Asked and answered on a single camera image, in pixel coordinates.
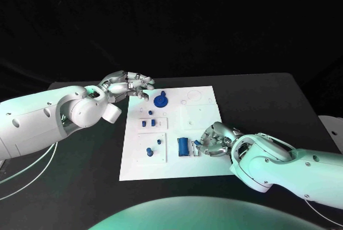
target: black table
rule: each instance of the black table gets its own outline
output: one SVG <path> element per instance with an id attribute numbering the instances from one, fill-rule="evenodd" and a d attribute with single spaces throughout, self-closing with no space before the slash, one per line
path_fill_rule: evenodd
<path id="1" fill-rule="evenodd" d="M 49 89 L 96 83 L 53 83 Z M 223 123 L 232 123 L 245 133 L 266 133 L 298 148 L 340 153 L 289 74 L 155 79 L 155 88 L 207 85 L 213 86 Z M 1 229 L 86 229 L 142 202 L 190 195 L 245 200 L 324 227 L 334 225 L 281 186 L 273 185 L 266 193 L 259 193 L 233 175 L 119 182 L 128 99 L 116 105 L 122 109 L 116 123 L 101 119 L 95 126 L 60 141 L 43 175 L 20 193 L 0 201 Z M 7 160 L 1 179 L 23 169 L 43 152 Z M 24 174 L 0 185 L 1 196 L 30 182 L 49 158 L 50 154 Z M 341 210 L 314 206 L 340 221 Z"/>

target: white robotic arm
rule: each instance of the white robotic arm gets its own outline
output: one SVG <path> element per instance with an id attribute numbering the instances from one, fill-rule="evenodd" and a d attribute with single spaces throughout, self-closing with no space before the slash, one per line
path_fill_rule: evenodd
<path id="1" fill-rule="evenodd" d="M 113 123 L 121 110 L 112 103 L 126 95 L 148 100 L 142 88 L 152 90 L 152 83 L 150 77 L 118 71 L 96 86 L 69 86 L 1 102 L 0 160 L 41 150 L 101 117 Z"/>
<path id="2" fill-rule="evenodd" d="M 278 184 L 299 198 L 343 209 L 341 154 L 295 149 L 262 133 L 243 135 L 219 122 L 194 143 L 206 155 L 230 154 L 230 171 L 253 190 L 266 192 Z"/>

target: black curtain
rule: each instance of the black curtain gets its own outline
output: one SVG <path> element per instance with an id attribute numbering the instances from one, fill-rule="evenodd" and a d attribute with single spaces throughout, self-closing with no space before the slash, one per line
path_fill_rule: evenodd
<path id="1" fill-rule="evenodd" d="M 0 0 L 0 98 L 119 69 L 151 77 L 288 72 L 302 86 L 341 57 L 341 34 L 341 7 L 322 4 Z"/>

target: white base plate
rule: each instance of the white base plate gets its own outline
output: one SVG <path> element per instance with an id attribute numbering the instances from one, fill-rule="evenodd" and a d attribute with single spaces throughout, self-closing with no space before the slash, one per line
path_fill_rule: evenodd
<path id="1" fill-rule="evenodd" d="M 161 91 L 165 92 L 168 104 L 157 108 L 154 97 Z M 232 175 L 229 155 L 210 157 L 199 153 L 197 157 L 193 156 L 191 141 L 200 138 L 213 122 L 222 121 L 211 86 L 144 92 L 150 96 L 148 102 L 129 97 L 119 180 Z M 165 123 L 165 126 L 150 127 L 152 118 L 164 118 L 161 124 Z M 142 120 L 147 121 L 145 127 L 141 126 Z M 178 157 L 177 138 L 181 137 L 188 138 L 188 157 Z M 164 152 L 162 146 L 157 145 L 161 138 Z M 154 151 L 151 157 L 147 156 L 148 147 Z"/>

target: blue object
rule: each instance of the blue object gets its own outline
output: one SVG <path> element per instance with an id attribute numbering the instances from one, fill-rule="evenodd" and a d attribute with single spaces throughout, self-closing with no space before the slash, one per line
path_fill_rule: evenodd
<path id="1" fill-rule="evenodd" d="M 165 92 L 161 91 L 161 95 L 154 98 L 154 105 L 157 108 L 162 108 L 168 104 L 168 99 L 165 98 Z"/>
<path id="2" fill-rule="evenodd" d="M 147 148 L 147 154 L 148 154 L 150 157 L 151 157 L 152 154 L 154 154 L 154 152 L 151 151 L 151 148 L 150 148 L 150 147 Z"/>
<path id="3" fill-rule="evenodd" d="M 188 156 L 187 138 L 186 137 L 178 138 L 178 156 L 180 157 Z"/>
<path id="4" fill-rule="evenodd" d="M 197 140 L 194 140 L 194 145 L 201 145 Z"/>

